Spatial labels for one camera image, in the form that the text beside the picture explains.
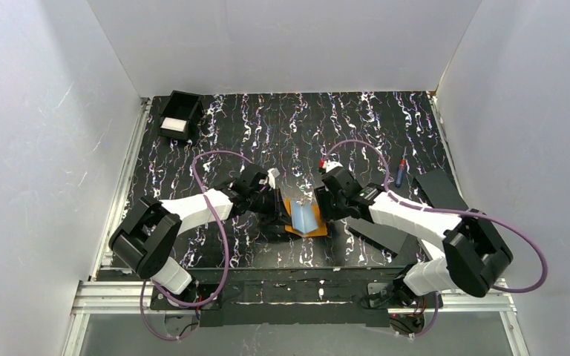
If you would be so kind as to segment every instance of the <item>open black container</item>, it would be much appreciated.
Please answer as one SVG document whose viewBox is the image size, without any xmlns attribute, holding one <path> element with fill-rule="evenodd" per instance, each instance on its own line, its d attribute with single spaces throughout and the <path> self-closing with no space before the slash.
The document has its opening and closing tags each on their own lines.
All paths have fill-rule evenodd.
<svg viewBox="0 0 570 356">
<path fill-rule="evenodd" d="M 202 116 L 204 116 L 204 109 L 199 95 L 174 90 L 171 92 L 169 102 L 160 114 L 158 134 L 186 141 L 197 129 L 197 123 Z M 182 120 L 186 123 L 184 126 L 181 125 L 176 127 L 176 129 L 170 129 L 169 125 L 163 127 L 165 118 Z"/>
</svg>

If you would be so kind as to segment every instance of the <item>red and blue screwdriver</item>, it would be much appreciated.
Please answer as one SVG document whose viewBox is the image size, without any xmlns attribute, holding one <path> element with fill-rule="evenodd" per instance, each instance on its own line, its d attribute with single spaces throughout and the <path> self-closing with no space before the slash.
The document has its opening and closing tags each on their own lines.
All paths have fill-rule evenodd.
<svg viewBox="0 0 570 356">
<path fill-rule="evenodd" d="M 407 155 L 407 147 L 403 148 L 403 157 L 401 158 L 401 164 L 399 165 L 399 169 L 396 171 L 396 180 L 394 181 L 394 185 L 397 188 L 401 188 L 401 184 L 403 184 L 403 178 L 405 177 L 405 156 Z"/>
</svg>

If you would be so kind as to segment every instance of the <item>wall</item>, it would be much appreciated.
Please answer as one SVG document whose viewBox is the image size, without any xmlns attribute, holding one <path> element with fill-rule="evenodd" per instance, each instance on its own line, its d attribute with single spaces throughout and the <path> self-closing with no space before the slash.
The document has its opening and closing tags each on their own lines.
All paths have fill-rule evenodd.
<svg viewBox="0 0 570 356">
<path fill-rule="evenodd" d="M 514 300 L 533 355 L 570 355 L 570 1 L 484 0 L 442 80 L 439 107 L 462 193 L 514 222 L 550 262 Z M 505 277 L 527 286 L 539 261 L 505 235 Z"/>
<path fill-rule="evenodd" d="M 141 96 L 435 90 L 481 0 L 88 0 Z"/>
<path fill-rule="evenodd" d="M 0 355 L 59 355 L 140 99 L 85 0 L 0 1 Z"/>
</svg>

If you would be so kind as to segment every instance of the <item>floor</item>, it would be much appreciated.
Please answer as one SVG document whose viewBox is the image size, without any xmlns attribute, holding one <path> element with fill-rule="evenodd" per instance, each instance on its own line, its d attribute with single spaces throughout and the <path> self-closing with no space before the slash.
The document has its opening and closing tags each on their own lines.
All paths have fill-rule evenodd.
<svg viewBox="0 0 570 356">
<path fill-rule="evenodd" d="M 157 135 L 155 124 L 167 100 L 153 98 L 124 213 L 145 194 L 160 200 L 198 194 L 190 162 L 196 154 L 217 149 L 240 151 L 265 168 L 278 168 L 283 196 L 300 201 L 311 201 L 313 188 L 321 184 L 321 155 L 343 139 L 375 145 L 389 157 L 392 175 L 407 147 L 407 179 L 401 188 L 392 185 L 404 197 L 422 198 L 411 179 L 415 174 L 441 168 L 451 177 L 424 92 L 207 96 L 201 137 L 188 145 Z M 383 179 L 384 170 L 370 149 L 345 146 L 335 158 L 355 172 L 362 185 Z M 239 159 L 211 156 L 198 165 L 198 174 L 211 186 L 240 167 Z M 233 267 L 392 266 L 398 253 L 353 236 L 345 220 L 334 222 L 328 236 L 301 238 L 259 231 L 257 219 L 247 214 L 228 222 L 226 232 Z M 418 247 L 412 249 L 412 256 L 419 255 Z M 172 257 L 185 267 L 221 267 L 217 227 L 187 231 L 177 239 Z M 113 266 L 121 265 L 113 259 Z"/>
</svg>

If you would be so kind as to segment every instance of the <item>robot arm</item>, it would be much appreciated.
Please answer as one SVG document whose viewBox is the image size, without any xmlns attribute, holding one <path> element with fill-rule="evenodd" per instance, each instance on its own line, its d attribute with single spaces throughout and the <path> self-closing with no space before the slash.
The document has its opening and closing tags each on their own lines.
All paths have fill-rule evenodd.
<svg viewBox="0 0 570 356">
<path fill-rule="evenodd" d="M 320 171 L 324 186 L 315 189 L 315 196 L 323 219 L 355 217 L 393 226 L 444 251 L 444 258 L 406 266 L 394 280 L 392 292 L 404 303 L 445 289 L 484 297 L 512 262 L 490 222 L 419 210 L 427 206 L 392 198 L 379 185 L 361 187 L 339 163 L 323 162 Z"/>
<path fill-rule="evenodd" d="M 291 224 L 281 193 L 275 189 L 278 171 L 247 165 L 236 179 L 204 194 L 158 201 L 142 197 L 110 238 L 111 250 L 141 279 L 151 278 L 171 293 L 181 293 L 191 275 L 169 254 L 178 235 L 215 221 L 204 196 L 224 221 L 252 211 L 263 224 Z"/>
</svg>

